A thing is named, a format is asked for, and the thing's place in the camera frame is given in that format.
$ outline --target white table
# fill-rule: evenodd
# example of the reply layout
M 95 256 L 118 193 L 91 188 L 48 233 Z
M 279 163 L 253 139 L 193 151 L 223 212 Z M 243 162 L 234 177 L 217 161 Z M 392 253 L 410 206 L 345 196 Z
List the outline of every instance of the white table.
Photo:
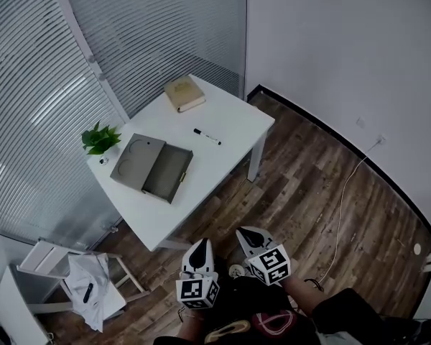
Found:
M 119 130 L 120 152 L 109 155 L 107 165 L 99 156 L 88 158 L 102 189 L 125 222 L 149 249 L 188 249 L 189 244 L 168 239 L 169 235 L 203 202 L 230 171 L 252 150 L 247 178 L 253 181 L 259 169 L 268 129 L 274 119 L 231 94 L 192 76 L 205 93 L 206 102 L 181 114 L 166 94 L 141 110 Z M 194 128 L 222 142 L 216 145 L 197 135 Z M 126 187 L 110 178 L 116 161 L 133 133 L 163 139 L 193 151 L 187 175 L 172 204 Z
M 45 345 L 50 341 L 22 297 L 10 267 L 0 282 L 0 326 L 17 345 Z

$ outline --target chair backrest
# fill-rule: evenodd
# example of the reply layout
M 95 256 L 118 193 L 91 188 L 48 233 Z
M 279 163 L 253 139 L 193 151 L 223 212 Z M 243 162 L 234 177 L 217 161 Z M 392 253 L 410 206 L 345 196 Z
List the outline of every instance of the chair backrest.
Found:
M 87 254 L 90 252 L 62 247 L 44 239 L 39 239 L 24 261 L 17 266 L 17 269 L 21 272 L 32 273 L 34 275 L 63 279 L 66 276 L 52 275 L 51 272 L 69 253 Z

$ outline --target white wall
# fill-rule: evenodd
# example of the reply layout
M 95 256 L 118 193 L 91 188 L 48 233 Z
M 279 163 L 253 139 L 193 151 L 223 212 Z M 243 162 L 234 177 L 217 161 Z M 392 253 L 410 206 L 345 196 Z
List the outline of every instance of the white wall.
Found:
M 0 280 L 5 267 L 22 262 L 32 245 L 14 241 L 0 236 Z M 17 282 L 23 296 L 29 303 L 39 303 L 55 286 L 55 281 L 34 275 L 18 274 Z
M 382 133 L 370 158 L 431 223 L 431 0 L 249 0 L 248 19 L 246 92 L 272 89 L 362 151 Z

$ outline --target gray box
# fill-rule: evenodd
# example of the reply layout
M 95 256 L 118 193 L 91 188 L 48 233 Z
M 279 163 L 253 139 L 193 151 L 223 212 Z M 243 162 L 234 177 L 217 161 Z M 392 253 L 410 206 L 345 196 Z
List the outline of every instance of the gray box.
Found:
M 171 203 L 192 158 L 192 151 L 133 134 L 110 177 Z

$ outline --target white cable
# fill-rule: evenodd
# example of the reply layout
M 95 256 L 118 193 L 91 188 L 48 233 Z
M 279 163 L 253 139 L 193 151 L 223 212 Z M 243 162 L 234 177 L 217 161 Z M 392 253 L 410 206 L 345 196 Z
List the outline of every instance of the white cable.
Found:
M 330 266 L 329 266 L 328 270 L 326 271 L 326 273 L 324 274 L 324 276 L 323 276 L 323 277 L 321 277 L 321 279 L 318 281 L 318 283 L 321 283 L 321 282 L 325 279 L 325 277 L 328 275 L 328 273 L 329 273 L 330 269 L 332 268 L 332 266 L 333 266 L 333 264 L 334 264 L 334 262 L 335 262 L 335 259 L 337 258 L 338 240 L 339 240 L 339 233 L 340 233 L 340 223 L 341 223 L 341 219 L 342 219 L 343 195 L 345 194 L 345 188 L 346 188 L 346 185 L 348 184 L 348 181 L 350 181 L 350 179 L 351 179 L 351 177 L 354 175 L 354 173 L 357 171 L 357 169 L 358 169 L 359 165 L 360 165 L 361 163 L 363 163 L 363 162 L 366 160 L 367 155 L 369 154 L 369 152 L 370 152 L 373 148 L 375 148 L 375 146 L 378 146 L 380 143 L 381 143 L 381 140 L 378 140 L 378 141 L 376 142 L 376 144 L 374 144 L 372 147 L 370 147 L 370 148 L 366 151 L 366 153 L 364 153 L 364 158 L 363 158 L 361 161 L 359 161 L 359 163 L 358 163 L 358 164 L 357 164 L 357 166 L 354 168 L 354 170 L 353 170 L 353 172 L 351 173 L 351 175 L 350 175 L 350 176 L 348 176 L 348 179 L 346 179 L 346 181 L 345 181 L 345 185 L 343 186 L 343 189 L 342 189 L 342 196 L 341 196 L 341 199 L 340 199 L 340 207 L 338 207 L 338 227 L 337 227 L 337 237 L 336 237 L 336 240 L 335 240 L 335 254 L 333 255 L 332 263 L 330 263 Z

